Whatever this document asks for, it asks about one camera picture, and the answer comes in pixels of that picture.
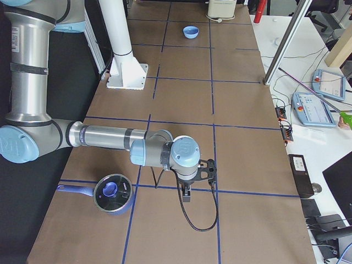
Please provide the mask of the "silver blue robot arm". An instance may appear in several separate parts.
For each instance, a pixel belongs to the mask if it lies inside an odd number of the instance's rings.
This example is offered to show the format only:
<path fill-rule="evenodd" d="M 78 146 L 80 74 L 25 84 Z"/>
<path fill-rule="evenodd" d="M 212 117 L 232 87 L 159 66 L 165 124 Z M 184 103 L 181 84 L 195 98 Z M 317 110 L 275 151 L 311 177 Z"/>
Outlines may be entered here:
<path fill-rule="evenodd" d="M 126 150 L 133 164 L 160 167 L 175 174 L 178 196 L 190 200 L 190 186 L 208 181 L 215 187 L 213 160 L 202 160 L 197 142 L 147 131 L 86 125 L 52 119 L 46 112 L 48 48 L 51 31 L 79 33 L 86 25 L 83 1 L 4 1 L 12 25 L 12 96 L 7 124 L 1 127 L 1 155 L 25 163 L 64 147 L 94 146 Z"/>

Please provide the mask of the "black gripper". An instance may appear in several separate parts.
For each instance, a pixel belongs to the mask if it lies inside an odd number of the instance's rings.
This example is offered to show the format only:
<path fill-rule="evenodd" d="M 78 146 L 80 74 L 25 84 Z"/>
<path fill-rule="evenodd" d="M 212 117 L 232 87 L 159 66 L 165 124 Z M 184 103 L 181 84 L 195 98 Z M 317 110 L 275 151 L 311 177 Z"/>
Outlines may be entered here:
<path fill-rule="evenodd" d="M 199 160 L 197 170 L 190 179 L 182 179 L 179 177 L 179 182 L 182 187 L 182 201 L 191 201 L 191 185 L 194 182 L 208 181 L 211 188 L 215 188 L 216 184 L 216 164 L 213 159 Z"/>

